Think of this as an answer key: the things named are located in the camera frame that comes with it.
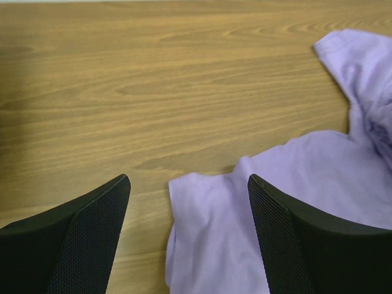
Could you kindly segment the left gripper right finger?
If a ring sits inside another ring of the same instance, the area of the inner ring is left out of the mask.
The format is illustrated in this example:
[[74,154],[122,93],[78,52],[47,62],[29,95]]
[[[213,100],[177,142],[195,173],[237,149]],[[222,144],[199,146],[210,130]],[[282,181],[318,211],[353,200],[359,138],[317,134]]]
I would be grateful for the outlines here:
[[391,230],[328,214],[255,174],[247,188],[270,293],[391,293]]

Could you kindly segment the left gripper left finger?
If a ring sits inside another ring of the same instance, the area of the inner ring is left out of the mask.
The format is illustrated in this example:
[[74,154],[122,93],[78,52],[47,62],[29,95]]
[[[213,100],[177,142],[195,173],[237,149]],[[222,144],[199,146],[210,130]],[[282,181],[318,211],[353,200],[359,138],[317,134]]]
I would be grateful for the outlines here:
[[129,196],[119,175],[1,228],[1,293],[105,293]]

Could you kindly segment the purple t shirt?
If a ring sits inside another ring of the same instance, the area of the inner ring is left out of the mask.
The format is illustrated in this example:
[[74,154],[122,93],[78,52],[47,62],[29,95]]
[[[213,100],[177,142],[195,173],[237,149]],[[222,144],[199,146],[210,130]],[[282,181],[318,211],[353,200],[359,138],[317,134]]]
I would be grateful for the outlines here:
[[240,158],[231,173],[171,180],[171,293],[268,293],[247,191],[252,174],[335,216],[391,228],[391,39],[345,29],[314,50],[350,102],[349,132],[311,132]]

